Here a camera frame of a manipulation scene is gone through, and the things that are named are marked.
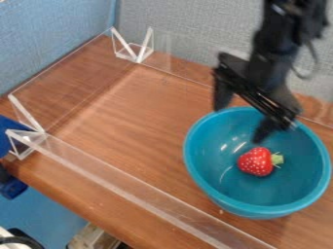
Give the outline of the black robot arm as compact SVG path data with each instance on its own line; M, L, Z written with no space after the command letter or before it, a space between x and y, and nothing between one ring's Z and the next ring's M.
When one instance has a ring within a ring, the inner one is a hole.
M263 113L253 142L287 130L303 113L287 78L298 72L295 62L300 48L312 48L323 37L328 20L328 0L264 0L263 25L253 39L248 60L231 53L219 55L215 68L215 109L227 108L240 95Z

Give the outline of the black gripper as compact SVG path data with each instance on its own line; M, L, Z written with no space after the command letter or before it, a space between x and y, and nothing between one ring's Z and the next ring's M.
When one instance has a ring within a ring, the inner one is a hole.
M303 107L288 85L296 50L287 53L255 49L247 60L220 52L215 76L215 110L227 108L236 94L264 114L253 142L260 144L276 130L287 130Z

